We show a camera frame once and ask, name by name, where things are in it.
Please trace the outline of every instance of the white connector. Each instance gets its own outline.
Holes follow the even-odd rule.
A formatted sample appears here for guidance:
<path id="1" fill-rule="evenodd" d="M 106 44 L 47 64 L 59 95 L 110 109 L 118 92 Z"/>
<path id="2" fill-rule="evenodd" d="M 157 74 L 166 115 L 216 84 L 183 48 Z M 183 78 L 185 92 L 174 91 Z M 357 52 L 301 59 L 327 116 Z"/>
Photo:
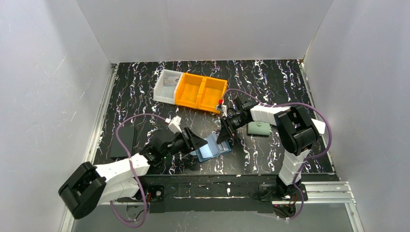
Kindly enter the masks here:
<path id="1" fill-rule="evenodd" d="M 165 120 L 166 123 L 168 123 L 168 128 L 175 134 L 177 132 L 182 133 L 181 128 L 179 125 L 181 124 L 181 117 L 175 116 L 171 120 L 167 118 Z"/>
<path id="2" fill-rule="evenodd" d="M 226 105 L 217 105 L 217 107 L 215 107 L 216 110 L 219 110 L 222 114 L 222 116 L 228 116 L 227 115 L 227 110 L 228 110 L 228 106 Z"/>

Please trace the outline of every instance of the black marbled tabletop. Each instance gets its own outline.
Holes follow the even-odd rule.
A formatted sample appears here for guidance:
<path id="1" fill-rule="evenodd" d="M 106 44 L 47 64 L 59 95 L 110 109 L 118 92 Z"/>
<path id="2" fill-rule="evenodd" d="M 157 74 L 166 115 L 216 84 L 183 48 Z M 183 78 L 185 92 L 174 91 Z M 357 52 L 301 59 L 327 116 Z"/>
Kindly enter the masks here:
<path id="1" fill-rule="evenodd" d="M 110 145 L 115 137 L 115 127 L 124 119 L 141 113 L 162 117 L 182 118 L 181 128 L 189 126 L 202 138 L 220 129 L 218 115 L 183 106 L 153 101 L 153 88 L 162 69 L 205 75 L 228 80 L 228 88 L 238 88 L 268 104 L 303 102 L 310 104 L 297 60 L 228 60 L 228 61 L 174 61 L 121 63 L 118 67 L 107 115 L 100 137 L 94 164 L 113 162 Z M 225 101 L 233 105 L 235 92 Z M 137 129 L 136 146 L 140 151 L 158 131 L 166 129 L 160 119 L 140 117 L 127 126 Z M 284 148 L 276 128 L 271 128 L 269 138 L 246 135 L 246 127 L 238 130 L 238 138 L 230 141 L 232 152 L 200 163 L 196 157 L 175 154 L 151 174 L 277 174 L 283 161 Z M 312 154 L 324 149 L 317 142 Z M 328 156 L 310 160 L 304 169 L 307 173 L 333 172 Z"/>

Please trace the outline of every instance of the black rectangular object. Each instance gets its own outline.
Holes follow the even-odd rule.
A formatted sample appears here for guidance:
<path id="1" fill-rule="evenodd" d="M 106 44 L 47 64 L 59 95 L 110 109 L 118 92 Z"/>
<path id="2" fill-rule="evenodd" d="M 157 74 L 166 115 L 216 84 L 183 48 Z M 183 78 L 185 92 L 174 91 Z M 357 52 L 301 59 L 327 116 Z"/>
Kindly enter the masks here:
<path id="1" fill-rule="evenodd" d="M 250 175 L 144 175 L 141 181 L 148 185 L 163 185 L 164 200 L 152 203 L 150 213 L 180 212 L 180 211 L 258 211 L 272 213 L 272 204 L 255 200 L 252 196 L 259 185 L 276 185 L 275 174 Z M 335 174 L 303 174 L 303 181 L 339 181 Z M 227 188 L 230 196 L 245 198 L 227 199 Z M 124 198 L 120 202 L 135 202 Z"/>
<path id="2" fill-rule="evenodd" d="M 119 129 L 118 134 L 121 139 L 121 141 L 124 143 L 124 145 L 128 148 L 128 150 L 131 152 L 132 155 L 132 147 L 134 145 L 134 133 L 135 133 L 135 127 L 122 127 Z M 127 158 L 127 152 L 125 149 L 121 146 L 119 143 L 117 137 L 113 137 L 113 143 L 111 144 L 111 151 L 110 151 L 110 158 L 113 160 L 117 159 L 125 159 Z"/>

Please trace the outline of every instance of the bin compartment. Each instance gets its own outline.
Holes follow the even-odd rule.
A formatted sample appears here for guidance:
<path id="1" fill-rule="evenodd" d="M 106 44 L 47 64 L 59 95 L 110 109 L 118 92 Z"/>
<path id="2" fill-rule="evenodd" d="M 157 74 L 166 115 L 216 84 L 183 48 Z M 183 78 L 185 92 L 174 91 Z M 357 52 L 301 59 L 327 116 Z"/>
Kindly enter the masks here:
<path id="1" fill-rule="evenodd" d="M 176 90 L 175 104 L 196 109 L 198 96 L 201 94 L 205 77 L 184 73 Z"/>
<path id="2" fill-rule="evenodd" d="M 198 96 L 198 109 L 220 113 L 215 107 L 226 91 L 228 81 L 212 77 L 205 77 L 202 94 Z"/>
<path id="3" fill-rule="evenodd" d="M 154 101 L 175 104 L 176 90 L 183 74 L 163 69 L 154 87 Z"/>

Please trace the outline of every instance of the white wall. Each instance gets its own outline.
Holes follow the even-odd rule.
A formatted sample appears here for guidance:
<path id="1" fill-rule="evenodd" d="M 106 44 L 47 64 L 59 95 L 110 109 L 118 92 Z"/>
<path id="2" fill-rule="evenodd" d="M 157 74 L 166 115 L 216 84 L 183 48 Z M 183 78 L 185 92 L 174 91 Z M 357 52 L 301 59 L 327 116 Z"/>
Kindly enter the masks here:
<path id="1" fill-rule="evenodd" d="M 305 59 L 366 231 L 410 231 L 409 12 L 408 0 L 335 0 Z"/>
<path id="2" fill-rule="evenodd" d="M 302 59 L 332 0 L 77 0 L 111 63 Z"/>
<path id="3" fill-rule="evenodd" d="M 0 4 L 0 231 L 58 231 L 110 63 L 74 0 Z"/>

